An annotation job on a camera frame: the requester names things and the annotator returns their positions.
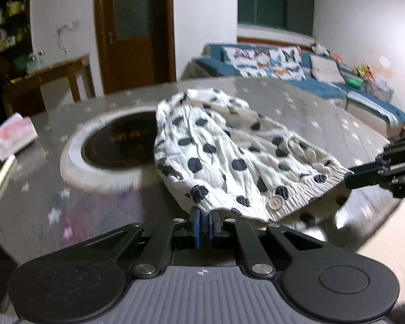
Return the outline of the white navy polka dot garment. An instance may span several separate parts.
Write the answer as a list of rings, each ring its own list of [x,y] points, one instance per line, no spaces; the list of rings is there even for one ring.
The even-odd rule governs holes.
[[[323,149],[218,89],[189,89],[161,101],[156,123],[156,169],[184,211],[275,222],[348,173]]]

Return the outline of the brown wooden door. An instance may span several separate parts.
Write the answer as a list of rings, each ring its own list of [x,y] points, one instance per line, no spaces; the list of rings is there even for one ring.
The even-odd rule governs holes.
[[[94,0],[104,93],[176,81],[173,0]]]

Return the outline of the blue sectional sofa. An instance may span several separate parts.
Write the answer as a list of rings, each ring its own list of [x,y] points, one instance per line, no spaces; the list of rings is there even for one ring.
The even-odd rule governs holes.
[[[207,44],[204,54],[189,62],[191,77],[261,77],[283,80],[340,105],[364,120],[373,115],[388,128],[405,125],[405,113],[389,101],[366,92],[361,80],[331,56],[319,56],[300,46]]]

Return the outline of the white red marker pen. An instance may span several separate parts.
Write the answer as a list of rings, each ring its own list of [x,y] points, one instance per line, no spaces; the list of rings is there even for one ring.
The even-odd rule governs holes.
[[[13,170],[14,165],[16,164],[16,156],[14,154],[10,155],[0,170],[0,190],[5,183],[5,180],[8,178],[8,175]]]

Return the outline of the butterfly print pillow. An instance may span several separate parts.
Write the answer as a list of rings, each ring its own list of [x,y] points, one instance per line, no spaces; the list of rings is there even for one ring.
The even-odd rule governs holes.
[[[305,80],[298,47],[250,48],[223,47],[223,60],[243,77],[270,77],[280,80]]]

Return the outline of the black white plush toy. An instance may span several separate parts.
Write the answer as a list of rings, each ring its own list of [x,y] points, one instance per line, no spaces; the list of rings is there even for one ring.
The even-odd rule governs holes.
[[[318,42],[311,44],[311,50],[314,54],[320,56],[330,56],[330,52]]]

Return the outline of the beige square cushion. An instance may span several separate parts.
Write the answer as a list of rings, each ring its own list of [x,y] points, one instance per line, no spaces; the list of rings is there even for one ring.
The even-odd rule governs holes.
[[[345,83],[334,60],[311,55],[312,76],[321,83]]]

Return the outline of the wooden side table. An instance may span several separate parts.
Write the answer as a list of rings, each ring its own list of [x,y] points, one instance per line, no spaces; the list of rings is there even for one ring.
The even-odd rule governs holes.
[[[7,89],[3,92],[3,105],[8,117],[14,114],[14,109],[11,102],[15,97],[28,93],[34,89],[66,77],[72,99],[74,102],[81,102],[81,94],[77,85],[77,73],[81,70],[85,71],[87,84],[88,84],[88,98],[96,96],[91,68],[90,68],[90,55],[84,54],[80,57],[68,59],[62,62],[55,63],[48,67],[41,68],[36,72],[19,78],[15,83],[10,83]]]

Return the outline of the dark wooden shelf cabinet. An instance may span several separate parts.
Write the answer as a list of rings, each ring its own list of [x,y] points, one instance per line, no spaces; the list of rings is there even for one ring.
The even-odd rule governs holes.
[[[14,79],[27,74],[33,52],[30,0],[0,0],[0,116],[5,113],[2,92]]]

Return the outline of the round built-in induction cooker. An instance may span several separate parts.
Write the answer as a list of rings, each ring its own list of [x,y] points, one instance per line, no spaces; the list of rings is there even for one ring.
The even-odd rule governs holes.
[[[153,158],[157,132],[153,106],[102,113],[69,138],[60,174],[68,185],[100,194],[152,187],[161,182]]]

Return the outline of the green ball toy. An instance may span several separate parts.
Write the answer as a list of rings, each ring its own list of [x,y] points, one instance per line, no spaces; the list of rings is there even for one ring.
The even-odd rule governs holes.
[[[345,83],[354,89],[360,89],[363,86],[363,80],[354,77],[347,77]]]

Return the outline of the pink white tissue pack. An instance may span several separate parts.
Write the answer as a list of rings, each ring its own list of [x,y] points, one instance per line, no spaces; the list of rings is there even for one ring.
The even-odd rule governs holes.
[[[1,162],[34,142],[37,137],[38,133],[29,117],[22,117],[19,113],[13,114],[0,126]]]

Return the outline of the dark green window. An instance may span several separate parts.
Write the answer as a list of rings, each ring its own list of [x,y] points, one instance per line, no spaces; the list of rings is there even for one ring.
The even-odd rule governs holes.
[[[315,0],[238,0],[238,23],[313,35]]]

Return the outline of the glass jar on table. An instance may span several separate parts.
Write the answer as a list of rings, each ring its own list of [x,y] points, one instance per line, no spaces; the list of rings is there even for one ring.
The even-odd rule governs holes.
[[[43,67],[44,51],[40,50],[38,53],[30,53],[26,61],[26,71],[28,74],[33,74]]]

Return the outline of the colourful toys pile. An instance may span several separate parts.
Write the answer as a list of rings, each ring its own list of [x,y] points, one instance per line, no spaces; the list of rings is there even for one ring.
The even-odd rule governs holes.
[[[362,78],[373,78],[369,65],[357,65],[353,68],[353,73]]]

